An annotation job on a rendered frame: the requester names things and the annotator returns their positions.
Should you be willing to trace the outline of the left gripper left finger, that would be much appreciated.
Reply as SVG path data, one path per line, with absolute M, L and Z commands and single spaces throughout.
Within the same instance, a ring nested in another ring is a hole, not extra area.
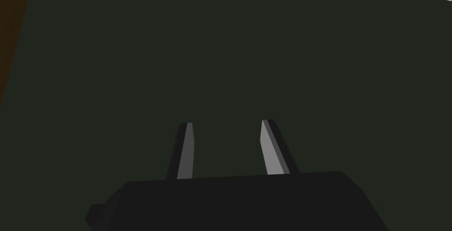
M 193 178 L 194 151 L 193 124 L 181 123 L 177 129 L 166 180 Z

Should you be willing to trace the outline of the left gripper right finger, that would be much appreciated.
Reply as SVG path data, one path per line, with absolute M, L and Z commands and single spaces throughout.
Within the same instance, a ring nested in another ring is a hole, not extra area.
M 268 175 L 300 173 L 281 130 L 274 120 L 262 120 L 260 146 Z

